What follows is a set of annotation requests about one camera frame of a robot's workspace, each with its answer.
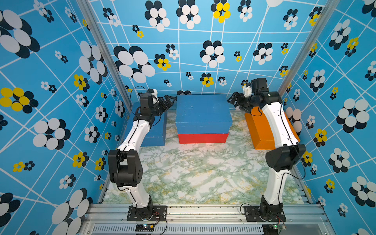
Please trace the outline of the blue shoebox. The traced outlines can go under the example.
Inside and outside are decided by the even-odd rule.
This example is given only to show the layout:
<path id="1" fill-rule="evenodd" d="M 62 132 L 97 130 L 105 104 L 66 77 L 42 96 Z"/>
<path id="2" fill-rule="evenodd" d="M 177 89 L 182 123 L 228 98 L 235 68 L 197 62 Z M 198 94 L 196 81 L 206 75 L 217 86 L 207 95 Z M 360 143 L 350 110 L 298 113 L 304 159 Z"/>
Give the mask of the blue shoebox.
<path id="1" fill-rule="evenodd" d="M 133 103 L 132 111 L 135 113 L 136 109 L 139 106 L 140 106 L 139 102 Z M 134 118 L 134 114 L 131 113 L 127 126 L 124 131 L 124 140 L 129 134 L 133 126 L 133 118 Z M 141 147 L 164 146 L 165 137 L 166 137 L 166 123 L 167 123 L 167 111 L 162 114 L 161 119 L 160 117 L 155 118 L 155 122 L 153 123 L 153 125 L 155 126 L 151 127 L 151 130 L 145 136 Z"/>
<path id="2" fill-rule="evenodd" d="M 227 134 L 233 124 L 225 95 L 179 95 L 178 134 Z"/>

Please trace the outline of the orange shoebox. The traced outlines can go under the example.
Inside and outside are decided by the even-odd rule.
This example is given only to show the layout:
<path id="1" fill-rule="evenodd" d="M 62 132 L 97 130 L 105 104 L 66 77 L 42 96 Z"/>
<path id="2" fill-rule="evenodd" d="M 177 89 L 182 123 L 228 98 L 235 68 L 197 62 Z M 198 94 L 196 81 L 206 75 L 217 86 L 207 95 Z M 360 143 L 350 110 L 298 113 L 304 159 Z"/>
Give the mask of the orange shoebox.
<path id="1" fill-rule="evenodd" d="M 267 104 L 262 109 L 254 107 L 245 118 L 255 149 L 273 150 L 300 142 L 281 103 Z"/>

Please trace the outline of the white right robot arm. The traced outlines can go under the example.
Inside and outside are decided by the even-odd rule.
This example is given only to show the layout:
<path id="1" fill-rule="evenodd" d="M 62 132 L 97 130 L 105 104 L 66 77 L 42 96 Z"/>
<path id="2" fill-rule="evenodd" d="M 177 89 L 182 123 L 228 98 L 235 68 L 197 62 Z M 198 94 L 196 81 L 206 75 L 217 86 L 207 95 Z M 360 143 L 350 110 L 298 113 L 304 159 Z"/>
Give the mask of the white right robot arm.
<path id="1" fill-rule="evenodd" d="M 267 187 L 260 201 L 259 216 L 265 221 L 277 218 L 285 222 L 283 190 L 286 179 L 293 166 L 300 161 L 306 147 L 295 138 L 288 125 L 289 120 L 283 110 L 280 94 L 269 91 L 266 78 L 253 79 L 245 85 L 242 93 L 233 93 L 227 102 L 246 113 L 259 107 L 267 118 L 275 149 L 265 155 L 269 174 Z"/>

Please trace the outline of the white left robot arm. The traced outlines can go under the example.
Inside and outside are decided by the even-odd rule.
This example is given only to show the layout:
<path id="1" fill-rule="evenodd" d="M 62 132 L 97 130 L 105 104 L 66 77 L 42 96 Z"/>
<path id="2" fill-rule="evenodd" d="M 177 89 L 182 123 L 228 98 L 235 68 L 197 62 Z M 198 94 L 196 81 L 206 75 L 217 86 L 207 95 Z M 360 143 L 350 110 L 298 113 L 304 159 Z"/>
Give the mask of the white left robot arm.
<path id="1" fill-rule="evenodd" d="M 115 150 L 108 153 L 108 166 L 110 181 L 121 192 L 126 192 L 131 200 L 130 210 L 142 220 L 150 220 L 158 215 L 153 211 L 153 202 L 141 183 L 143 166 L 138 151 L 150 131 L 156 117 L 162 116 L 171 108 L 176 97 L 165 95 L 157 97 L 155 89 L 149 89 L 140 96 L 140 106 L 137 108 L 132 128 Z"/>

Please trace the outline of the red shoebox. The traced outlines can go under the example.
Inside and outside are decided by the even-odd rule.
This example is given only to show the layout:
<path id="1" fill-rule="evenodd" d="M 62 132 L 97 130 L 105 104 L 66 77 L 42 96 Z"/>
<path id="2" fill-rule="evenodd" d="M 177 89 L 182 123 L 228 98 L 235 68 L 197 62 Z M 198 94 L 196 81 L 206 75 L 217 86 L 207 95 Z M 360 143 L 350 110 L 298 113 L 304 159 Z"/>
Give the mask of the red shoebox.
<path id="1" fill-rule="evenodd" d="M 180 144 L 226 143 L 229 134 L 178 134 Z"/>

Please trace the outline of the left green circuit board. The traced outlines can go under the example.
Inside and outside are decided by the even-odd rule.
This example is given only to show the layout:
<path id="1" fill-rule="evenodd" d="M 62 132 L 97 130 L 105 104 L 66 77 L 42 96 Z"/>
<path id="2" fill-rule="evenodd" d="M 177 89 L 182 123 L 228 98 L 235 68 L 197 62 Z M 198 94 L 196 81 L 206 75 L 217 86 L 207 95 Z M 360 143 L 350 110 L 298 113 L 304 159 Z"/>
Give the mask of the left green circuit board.
<path id="1" fill-rule="evenodd" d="M 135 233 L 136 234 L 152 234 L 155 230 L 154 224 L 137 224 Z"/>

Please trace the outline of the green circuit board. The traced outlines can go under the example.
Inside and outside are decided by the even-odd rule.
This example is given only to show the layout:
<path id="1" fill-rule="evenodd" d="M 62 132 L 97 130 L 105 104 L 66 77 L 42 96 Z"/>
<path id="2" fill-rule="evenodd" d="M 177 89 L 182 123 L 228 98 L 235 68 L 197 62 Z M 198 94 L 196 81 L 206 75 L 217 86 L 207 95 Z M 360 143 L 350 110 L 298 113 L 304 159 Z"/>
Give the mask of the green circuit board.
<path id="1" fill-rule="evenodd" d="M 136 234 L 152 234 L 155 230 L 154 224 L 137 224 L 135 233 Z"/>
<path id="2" fill-rule="evenodd" d="M 284 224 L 277 225 L 277 224 L 264 224 L 262 226 L 264 235 L 280 235 L 282 231 L 286 229 Z"/>

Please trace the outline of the right green circuit board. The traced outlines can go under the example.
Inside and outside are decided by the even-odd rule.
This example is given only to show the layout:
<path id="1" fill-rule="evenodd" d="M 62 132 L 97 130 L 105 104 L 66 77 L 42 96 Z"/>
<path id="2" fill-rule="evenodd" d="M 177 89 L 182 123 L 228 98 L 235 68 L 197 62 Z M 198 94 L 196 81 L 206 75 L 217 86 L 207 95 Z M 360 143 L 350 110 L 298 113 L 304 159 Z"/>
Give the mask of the right green circuit board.
<path id="1" fill-rule="evenodd" d="M 264 224 L 262 226 L 264 235 L 280 235 L 282 231 L 286 229 L 284 224 L 277 225 L 277 224 Z"/>

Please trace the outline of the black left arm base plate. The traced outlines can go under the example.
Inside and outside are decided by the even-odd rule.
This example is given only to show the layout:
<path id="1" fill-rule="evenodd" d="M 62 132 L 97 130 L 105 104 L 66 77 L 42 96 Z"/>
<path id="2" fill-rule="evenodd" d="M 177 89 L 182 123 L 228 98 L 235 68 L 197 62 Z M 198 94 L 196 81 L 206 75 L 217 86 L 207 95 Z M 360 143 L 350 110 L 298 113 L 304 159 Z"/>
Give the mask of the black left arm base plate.
<path id="1" fill-rule="evenodd" d="M 130 206 L 128 208 L 127 221 L 135 222 L 157 222 L 166 221 L 167 206 L 156 205 L 145 208 L 135 208 Z"/>

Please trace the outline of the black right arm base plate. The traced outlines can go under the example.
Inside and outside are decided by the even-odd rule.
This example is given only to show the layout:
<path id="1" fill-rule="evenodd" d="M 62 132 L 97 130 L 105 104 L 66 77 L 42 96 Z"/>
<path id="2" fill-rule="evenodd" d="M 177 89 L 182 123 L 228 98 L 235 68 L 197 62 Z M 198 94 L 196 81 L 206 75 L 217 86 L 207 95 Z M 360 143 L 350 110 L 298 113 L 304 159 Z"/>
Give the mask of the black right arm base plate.
<path id="1" fill-rule="evenodd" d="M 247 222 L 286 222 L 286 216 L 283 211 L 277 209 L 269 212 L 267 209 L 260 209 L 260 206 L 241 205 L 241 213 L 245 216 Z"/>

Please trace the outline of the left aluminium corner post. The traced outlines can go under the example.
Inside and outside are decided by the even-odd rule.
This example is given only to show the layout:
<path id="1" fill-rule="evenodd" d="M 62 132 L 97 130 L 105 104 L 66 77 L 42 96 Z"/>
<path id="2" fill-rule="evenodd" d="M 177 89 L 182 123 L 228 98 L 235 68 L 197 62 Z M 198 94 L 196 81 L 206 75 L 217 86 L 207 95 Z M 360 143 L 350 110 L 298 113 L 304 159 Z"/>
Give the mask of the left aluminium corner post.
<path id="1" fill-rule="evenodd" d="M 111 57 L 110 50 L 107 47 L 105 39 L 104 39 L 104 37 L 101 33 L 100 26 L 96 21 L 96 18 L 95 18 L 95 15 L 94 15 L 95 12 L 91 9 L 91 5 L 90 5 L 89 1 L 77 0 L 76 2 L 78 4 L 81 12 L 83 13 L 85 20 L 89 24 L 93 38 L 94 38 L 95 42 L 97 43 L 97 45 L 98 45 L 98 47 L 101 51 L 101 54 L 104 58 L 104 61 L 106 62 L 106 65 L 109 69 L 109 72 L 111 73 L 112 78 L 114 79 L 114 83 L 115 83 L 117 89 L 119 90 L 119 93 L 121 94 L 121 96 L 122 96 L 122 98 L 125 102 L 125 106 L 126 106 L 127 110 L 129 112 L 131 112 L 132 111 L 132 103 L 131 103 L 128 95 L 127 95 L 127 91 L 124 87 L 124 84 L 122 82 L 120 74 L 119 74 L 119 72 L 118 72 L 118 70 L 115 66 L 115 63 L 114 63 L 112 57 Z"/>

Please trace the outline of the aluminium corner post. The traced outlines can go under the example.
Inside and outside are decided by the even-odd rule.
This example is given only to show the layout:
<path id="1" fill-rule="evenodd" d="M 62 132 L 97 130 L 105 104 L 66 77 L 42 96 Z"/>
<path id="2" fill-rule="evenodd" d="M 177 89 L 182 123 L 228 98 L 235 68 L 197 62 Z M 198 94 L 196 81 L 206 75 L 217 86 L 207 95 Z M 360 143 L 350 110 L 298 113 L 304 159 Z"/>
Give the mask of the aluminium corner post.
<path id="1" fill-rule="evenodd" d="M 284 81 L 278 89 L 278 92 L 281 97 L 286 92 L 288 85 L 292 82 L 298 70 L 301 68 L 303 62 L 305 61 L 308 55 L 309 50 L 316 42 L 318 37 L 321 35 L 323 29 L 327 25 L 329 19 L 331 18 L 333 12 L 335 11 L 339 3 L 340 0 L 327 1 L 326 5 L 323 8 L 323 13 L 320 16 L 320 19 L 310 31 L 306 41 L 304 42 L 301 50 L 299 51 L 296 59 L 293 62 L 287 77 L 284 79 Z"/>
<path id="2" fill-rule="evenodd" d="M 76 2 L 78 4 L 81 12 L 83 13 L 85 20 L 89 24 L 93 38 L 94 38 L 95 42 L 97 43 L 97 45 L 98 45 L 98 47 L 101 51 L 101 54 L 104 58 L 104 61 L 106 62 L 106 65 L 109 69 L 109 72 L 111 73 L 112 78 L 114 79 L 114 83 L 115 83 L 117 89 L 119 90 L 119 93 L 121 94 L 121 96 L 122 96 L 122 98 L 125 102 L 125 106 L 126 106 L 127 110 L 129 112 L 131 112 L 132 111 L 132 103 L 131 103 L 128 95 L 127 95 L 127 91 L 124 87 L 124 84 L 122 82 L 120 74 L 119 74 L 119 72 L 118 72 L 118 70 L 115 66 L 115 63 L 114 63 L 112 57 L 111 57 L 110 50 L 107 47 L 105 39 L 104 39 L 104 37 L 101 33 L 100 26 L 96 21 L 96 18 L 95 18 L 95 15 L 94 15 L 95 12 L 91 9 L 91 5 L 90 5 L 89 1 L 77 0 Z"/>

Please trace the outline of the right aluminium corner post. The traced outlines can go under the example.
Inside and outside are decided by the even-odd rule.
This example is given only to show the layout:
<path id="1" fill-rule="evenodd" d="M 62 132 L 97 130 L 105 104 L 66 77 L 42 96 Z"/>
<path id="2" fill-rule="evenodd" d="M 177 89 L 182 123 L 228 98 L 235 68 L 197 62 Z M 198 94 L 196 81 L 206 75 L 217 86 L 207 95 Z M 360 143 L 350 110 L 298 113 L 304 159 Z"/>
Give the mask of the right aluminium corner post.
<path id="1" fill-rule="evenodd" d="M 329 19 L 331 18 L 333 12 L 335 11 L 339 3 L 340 0 L 327 1 L 326 5 L 323 8 L 323 13 L 320 16 L 320 19 L 310 31 L 306 41 L 304 42 L 301 50 L 299 51 L 296 59 L 293 62 L 287 77 L 284 79 L 284 81 L 278 89 L 278 92 L 281 97 L 286 92 L 288 85 L 292 82 L 298 70 L 301 68 L 303 62 L 305 61 L 308 55 L 309 50 L 316 42 L 318 37 L 321 35 L 323 29 L 327 25 Z"/>

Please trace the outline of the aluminium front rail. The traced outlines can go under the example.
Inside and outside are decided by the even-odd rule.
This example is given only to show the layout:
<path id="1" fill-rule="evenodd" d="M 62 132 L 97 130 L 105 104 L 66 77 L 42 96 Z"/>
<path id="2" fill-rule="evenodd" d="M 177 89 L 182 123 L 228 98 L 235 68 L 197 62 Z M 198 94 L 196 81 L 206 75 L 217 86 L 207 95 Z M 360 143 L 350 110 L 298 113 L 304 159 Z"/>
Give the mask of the aluminium front rail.
<path id="1" fill-rule="evenodd" d="M 264 224 L 286 226 L 280 235 L 333 235 L 330 221 L 320 205 L 285 205 L 286 222 L 247 222 L 240 205 L 168 205 L 166 221 L 152 234 L 136 234 L 137 224 L 127 221 L 128 205 L 95 204 L 83 222 L 81 235 L 264 235 Z"/>

